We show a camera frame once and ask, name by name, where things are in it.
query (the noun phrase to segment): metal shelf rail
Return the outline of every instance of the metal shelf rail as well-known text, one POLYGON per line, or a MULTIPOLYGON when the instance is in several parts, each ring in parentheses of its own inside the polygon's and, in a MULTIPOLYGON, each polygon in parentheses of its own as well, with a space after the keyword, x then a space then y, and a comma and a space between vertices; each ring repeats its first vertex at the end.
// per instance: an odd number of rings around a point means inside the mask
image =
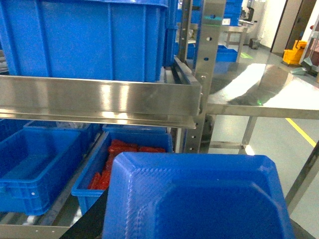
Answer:
POLYGON ((158 83, 2 75, 0 118, 195 128, 201 85, 177 58, 171 70, 158 83))

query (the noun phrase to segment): white wall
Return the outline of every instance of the white wall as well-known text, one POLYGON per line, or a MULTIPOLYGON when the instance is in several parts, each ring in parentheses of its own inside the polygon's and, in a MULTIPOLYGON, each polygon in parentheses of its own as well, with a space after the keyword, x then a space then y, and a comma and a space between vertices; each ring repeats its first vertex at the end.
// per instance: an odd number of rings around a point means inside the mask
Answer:
POLYGON ((287 1, 285 12, 281 20, 280 26, 278 28, 277 37, 272 49, 273 53, 284 52, 301 3, 302 3, 302 0, 287 1))
POLYGON ((310 27, 315 24, 315 22, 318 18, 318 15, 319 15, 319 0, 316 1, 313 12, 311 13, 309 22, 307 24, 306 30, 305 30, 304 35, 303 35, 303 41, 308 41, 310 34, 311 34, 311 31, 312 31, 310 29, 310 27))
POLYGON ((261 44, 271 48, 286 0, 267 0, 265 13, 261 21, 261 28, 258 32, 258 39, 261 44))

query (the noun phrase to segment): stainless steel rack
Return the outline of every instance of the stainless steel rack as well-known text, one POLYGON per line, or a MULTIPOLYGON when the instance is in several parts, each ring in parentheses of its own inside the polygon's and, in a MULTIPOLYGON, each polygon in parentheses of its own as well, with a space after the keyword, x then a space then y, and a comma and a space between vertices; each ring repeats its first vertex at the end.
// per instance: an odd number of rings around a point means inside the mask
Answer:
MULTIPOLYGON (((218 95, 219 91, 216 90, 218 87, 222 90, 231 83, 237 83, 240 76, 243 76, 242 73, 249 68, 234 63, 228 66, 227 74, 213 74, 219 34, 223 30, 230 30, 230 27, 222 26, 221 21, 225 2, 226 0, 205 0, 202 6, 201 25, 194 26, 190 24, 191 0, 183 1, 182 26, 184 27, 180 28, 179 34, 179 59, 175 58, 171 69, 162 71, 160 82, 136 83, 2 75, 0 76, 0 118, 167 126, 172 127, 172 131, 177 128, 175 151, 192 153, 207 152, 210 146, 216 145, 235 147, 240 150, 240 153, 245 153, 245 146, 249 143, 258 116, 295 118, 299 116, 303 119, 319 119, 319 109, 315 106, 310 109, 306 102, 299 107, 296 105, 267 106, 266 104, 261 106, 250 101, 237 104, 234 99, 228 101, 225 100, 225 95, 218 95), (187 29, 191 27, 200 27, 197 63, 194 69, 187 66, 191 63, 186 62, 185 58, 187 29), (214 117, 209 115, 251 116, 243 142, 211 143, 213 121, 210 119, 214 117)), ((264 70, 260 70, 259 73, 260 77, 256 77, 252 85, 254 89, 263 89, 262 86, 269 87, 271 80, 284 79, 285 82, 276 88, 279 96, 281 94, 285 97, 283 86, 288 87, 288 83, 303 84, 303 81, 298 78, 291 79, 290 75, 281 76, 284 73, 273 66, 265 65, 264 70), (265 75, 272 72, 276 74, 266 81, 265 75)), ((309 93, 309 86, 303 85, 304 90, 309 93)), ((247 88, 244 93, 250 93, 250 88, 247 88)), ((237 88, 235 94, 245 95, 241 91, 242 89, 237 88)), ((291 207, 298 203, 318 172, 317 151, 319 151, 318 147, 315 148, 315 152, 305 165, 305 170, 301 172, 298 182, 296 181, 292 192, 289 193, 288 204, 291 207)), ((87 158, 83 159, 83 163, 52 209, 42 217, 35 218, 33 225, 23 226, 23 223, 27 221, 26 215, 0 214, 0 238, 57 239, 66 232, 69 225, 63 225, 59 221, 63 215, 76 213, 78 205, 77 201, 70 197, 70 185, 77 178, 87 158), (67 204, 72 205, 72 209, 66 208, 67 204)), ((293 226, 297 238, 313 238, 295 222, 293 226)))

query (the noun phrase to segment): metal upright post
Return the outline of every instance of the metal upright post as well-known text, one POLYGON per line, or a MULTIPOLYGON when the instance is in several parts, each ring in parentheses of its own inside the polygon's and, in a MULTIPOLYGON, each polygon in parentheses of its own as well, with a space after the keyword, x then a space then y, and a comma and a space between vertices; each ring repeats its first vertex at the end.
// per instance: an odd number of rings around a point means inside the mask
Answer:
POLYGON ((181 6, 181 23, 179 29, 179 51, 178 58, 181 62, 185 62, 187 59, 187 50, 188 50, 188 29, 190 26, 191 20, 191 9, 193 5, 193 0, 183 0, 181 6))
POLYGON ((204 0, 201 8, 201 21, 196 41, 197 59, 194 75, 202 85, 202 98, 200 102, 200 114, 193 118, 196 123, 196 129, 187 130, 184 152, 198 153, 200 150, 207 99, 213 77, 225 4, 226 0, 204 0))
POLYGON ((300 171, 297 179, 286 196, 289 215, 293 213, 298 202, 319 172, 319 142, 300 171))

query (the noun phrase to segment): stacked blue crates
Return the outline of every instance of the stacked blue crates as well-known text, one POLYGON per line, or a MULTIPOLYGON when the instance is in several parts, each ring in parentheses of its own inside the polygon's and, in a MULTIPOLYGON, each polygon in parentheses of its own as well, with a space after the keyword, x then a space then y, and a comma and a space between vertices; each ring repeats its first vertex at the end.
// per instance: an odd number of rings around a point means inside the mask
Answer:
POLYGON ((227 0, 224 19, 229 19, 230 26, 238 26, 243 0, 227 0))
POLYGON ((1 0, 11 75, 156 82, 176 0, 1 0))

